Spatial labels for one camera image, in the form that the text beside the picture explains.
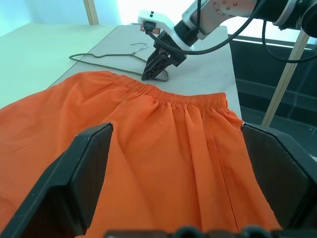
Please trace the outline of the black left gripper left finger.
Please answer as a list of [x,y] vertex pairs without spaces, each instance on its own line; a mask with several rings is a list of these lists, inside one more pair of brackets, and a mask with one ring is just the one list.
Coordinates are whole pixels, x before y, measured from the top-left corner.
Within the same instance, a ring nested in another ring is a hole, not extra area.
[[75,238],[92,223],[105,179],[113,126],[78,134],[42,173],[0,238]]

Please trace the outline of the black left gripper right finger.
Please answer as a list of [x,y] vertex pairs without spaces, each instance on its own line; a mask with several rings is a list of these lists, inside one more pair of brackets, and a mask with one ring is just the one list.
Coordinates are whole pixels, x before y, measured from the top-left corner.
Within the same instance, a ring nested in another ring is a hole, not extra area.
[[290,135],[245,123],[256,180],[282,228],[317,229],[317,161]]

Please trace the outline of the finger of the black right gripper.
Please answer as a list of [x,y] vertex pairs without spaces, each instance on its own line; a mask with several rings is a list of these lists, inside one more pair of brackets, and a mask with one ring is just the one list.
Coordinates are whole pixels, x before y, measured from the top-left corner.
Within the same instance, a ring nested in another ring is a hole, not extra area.
[[163,71],[163,60],[160,53],[155,50],[148,58],[141,80],[154,79]]
[[159,53],[156,57],[156,76],[162,73],[166,67],[170,65],[170,54],[169,53]]

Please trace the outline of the olive wire hanger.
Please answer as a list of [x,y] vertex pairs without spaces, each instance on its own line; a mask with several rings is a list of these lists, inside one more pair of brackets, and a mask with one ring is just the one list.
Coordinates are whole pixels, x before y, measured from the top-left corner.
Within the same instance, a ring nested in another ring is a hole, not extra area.
[[102,68],[118,70],[118,71],[121,71],[121,72],[130,73],[130,74],[137,75],[137,76],[143,76],[143,74],[138,73],[138,72],[129,71],[129,70],[116,68],[116,67],[103,65],[103,64],[98,64],[98,63],[92,63],[92,62],[88,62],[88,61],[84,61],[82,59],[79,59],[79,57],[93,57],[95,59],[101,59],[101,58],[106,58],[106,57],[131,57],[131,58],[134,58],[134,59],[136,59],[138,61],[146,63],[147,61],[142,59],[142,58],[140,58],[140,57],[138,57],[138,56],[136,56],[136,53],[138,51],[145,50],[146,48],[148,48],[149,45],[147,43],[143,43],[143,42],[136,42],[136,43],[132,43],[130,45],[133,46],[133,45],[139,45],[139,44],[144,45],[144,46],[141,47],[141,48],[136,49],[135,51],[133,51],[132,53],[129,53],[129,54],[105,54],[105,55],[97,56],[97,55],[92,54],[92,53],[82,53],[82,54],[70,55],[68,58],[70,60],[73,60],[73,61],[76,61],[76,62],[80,62],[80,63],[83,63],[83,64],[87,64],[87,65],[99,66],[99,67],[102,67]]

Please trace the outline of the orange shorts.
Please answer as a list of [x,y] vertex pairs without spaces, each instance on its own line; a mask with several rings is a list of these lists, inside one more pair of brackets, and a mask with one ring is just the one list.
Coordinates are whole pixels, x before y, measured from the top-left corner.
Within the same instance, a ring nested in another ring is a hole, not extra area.
[[86,238],[184,225],[279,228],[224,93],[182,96],[98,71],[0,109],[0,232],[73,138],[106,122],[114,128],[106,178]]

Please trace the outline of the wooden rack post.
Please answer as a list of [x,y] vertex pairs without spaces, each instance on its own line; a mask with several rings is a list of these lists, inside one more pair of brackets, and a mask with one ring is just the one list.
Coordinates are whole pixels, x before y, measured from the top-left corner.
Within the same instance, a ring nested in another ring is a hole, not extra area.
[[[308,40],[309,40],[309,36],[303,30],[301,30],[294,44],[294,47],[290,53],[290,56],[289,56],[290,60],[299,60],[301,58]],[[287,86],[293,76],[293,73],[296,67],[297,67],[296,63],[286,64],[283,70],[283,73],[280,77],[280,80],[278,82],[278,85],[276,87],[276,90],[273,94],[273,97],[271,99],[271,102],[265,113],[261,126],[265,126],[265,127],[270,126],[272,119],[276,113],[276,110],[281,102],[282,97],[284,96],[284,93],[287,89]]]
[[90,25],[99,25],[96,6],[94,0],[83,0],[85,11]]

